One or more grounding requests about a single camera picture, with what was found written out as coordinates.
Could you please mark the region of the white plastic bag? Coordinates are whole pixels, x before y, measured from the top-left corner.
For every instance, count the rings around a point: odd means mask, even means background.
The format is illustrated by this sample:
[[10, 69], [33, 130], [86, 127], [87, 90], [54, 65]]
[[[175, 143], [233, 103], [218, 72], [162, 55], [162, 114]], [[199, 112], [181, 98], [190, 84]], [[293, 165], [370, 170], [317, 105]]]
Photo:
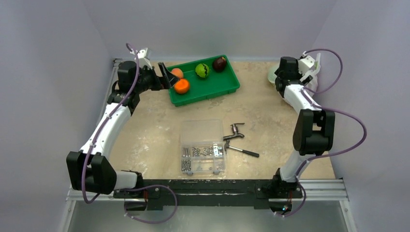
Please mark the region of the white plastic bag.
[[[277, 71], [278, 68], [279, 68], [279, 63], [273, 65], [268, 71], [267, 79], [273, 86], [276, 86], [275, 80], [277, 78], [277, 75], [275, 74], [275, 72]], [[308, 75], [310, 75], [312, 77], [312, 79], [305, 84], [305, 87], [307, 87], [309, 89], [312, 89], [313, 91], [317, 91], [317, 88], [318, 88], [318, 71], [316, 69], [307, 71], [306, 74], [302, 75], [302, 78], [300, 79], [300, 81], [301, 82], [307, 81], [308, 80]]]

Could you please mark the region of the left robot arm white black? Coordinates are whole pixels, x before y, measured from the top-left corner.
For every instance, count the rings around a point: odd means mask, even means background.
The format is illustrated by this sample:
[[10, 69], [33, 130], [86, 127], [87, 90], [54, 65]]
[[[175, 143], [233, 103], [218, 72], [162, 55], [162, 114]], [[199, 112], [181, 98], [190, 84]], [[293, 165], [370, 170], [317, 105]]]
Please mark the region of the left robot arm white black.
[[109, 162], [113, 145], [126, 122], [133, 115], [140, 94], [171, 89], [179, 80], [164, 63], [158, 63], [161, 76], [154, 68], [124, 61], [117, 70], [118, 80], [112, 85], [105, 112], [89, 140], [66, 158], [71, 186], [75, 190], [109, 194], [125, 189], [133, 198], [144, 193], [139, 172], [115, 171]]

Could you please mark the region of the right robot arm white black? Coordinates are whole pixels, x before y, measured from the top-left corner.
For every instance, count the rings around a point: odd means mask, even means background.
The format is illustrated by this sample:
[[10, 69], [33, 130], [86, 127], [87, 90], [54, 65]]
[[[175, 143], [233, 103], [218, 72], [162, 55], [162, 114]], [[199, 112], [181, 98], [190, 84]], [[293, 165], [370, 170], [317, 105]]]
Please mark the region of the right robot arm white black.
[[317, 87], [314, 64], [311, 56], [281, 57], [268, 77], [282, 99], [298, 114], [292, 138], [293, 152], [277, 170], [271, 184], [272, 192], [279, 197], [296, 189], [309, 158], [319, 157], [333, 146], [335, 113], [319, 108], [309, 94], [309, 89]]

